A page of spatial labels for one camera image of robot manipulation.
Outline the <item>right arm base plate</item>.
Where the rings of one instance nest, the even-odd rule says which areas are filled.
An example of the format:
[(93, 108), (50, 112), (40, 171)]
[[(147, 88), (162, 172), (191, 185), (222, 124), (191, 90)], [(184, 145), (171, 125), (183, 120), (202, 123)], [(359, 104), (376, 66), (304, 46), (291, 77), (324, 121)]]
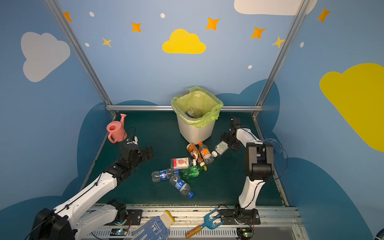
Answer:
[(261, 219), (258, 210), (220, 209), (224, 225), (260, 225)]

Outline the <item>bottle green white label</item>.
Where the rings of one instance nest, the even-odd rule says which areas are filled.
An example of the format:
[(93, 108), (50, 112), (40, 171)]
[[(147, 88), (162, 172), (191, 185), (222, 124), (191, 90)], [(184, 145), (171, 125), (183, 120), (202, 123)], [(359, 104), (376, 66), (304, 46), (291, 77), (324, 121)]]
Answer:
[(224, 141), (221, 141), (215, 146), (214, 150), (212, 151), (212, 155), (214, 158), (217, 158), (219, 155), (223, 155), (228, 149), (228, 144)]

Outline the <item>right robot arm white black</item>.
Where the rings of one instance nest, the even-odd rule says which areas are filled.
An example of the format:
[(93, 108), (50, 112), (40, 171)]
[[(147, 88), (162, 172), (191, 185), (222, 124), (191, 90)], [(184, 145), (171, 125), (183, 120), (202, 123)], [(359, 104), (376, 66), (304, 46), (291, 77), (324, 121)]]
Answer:
[(244, 172), (246, 181), (238, 202), (241, 209), (252, 210), (263, 185), (274, 175), (274, 149), (257, 138), (246, 126), (234, 125), (220, 140), (233, 152), (245, 148)]

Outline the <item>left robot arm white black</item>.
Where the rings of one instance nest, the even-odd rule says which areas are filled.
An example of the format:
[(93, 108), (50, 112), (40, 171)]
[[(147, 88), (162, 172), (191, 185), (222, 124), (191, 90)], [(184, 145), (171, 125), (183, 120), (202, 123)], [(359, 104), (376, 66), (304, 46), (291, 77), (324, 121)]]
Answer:
[(44, 208), (35, 217), (27, 240), (80, 240), (99, 227), (125, 215), (125, 205), (112, 201), (99, 211), (84, 213), (108, 192), (131, 176), (140, 163), (153, 158), (153, 148), (128, 143), (117, 161), (75, 196), (52, 210)]

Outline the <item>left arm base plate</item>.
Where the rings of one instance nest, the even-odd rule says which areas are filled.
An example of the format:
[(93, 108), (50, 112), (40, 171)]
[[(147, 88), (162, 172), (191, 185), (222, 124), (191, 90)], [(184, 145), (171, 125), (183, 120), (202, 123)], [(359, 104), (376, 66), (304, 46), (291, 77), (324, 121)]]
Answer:
[(113, 224), (116, 226), (138, 226), (141, 223), (142, 214), (143, 211), (137, 209), (119, 210)]

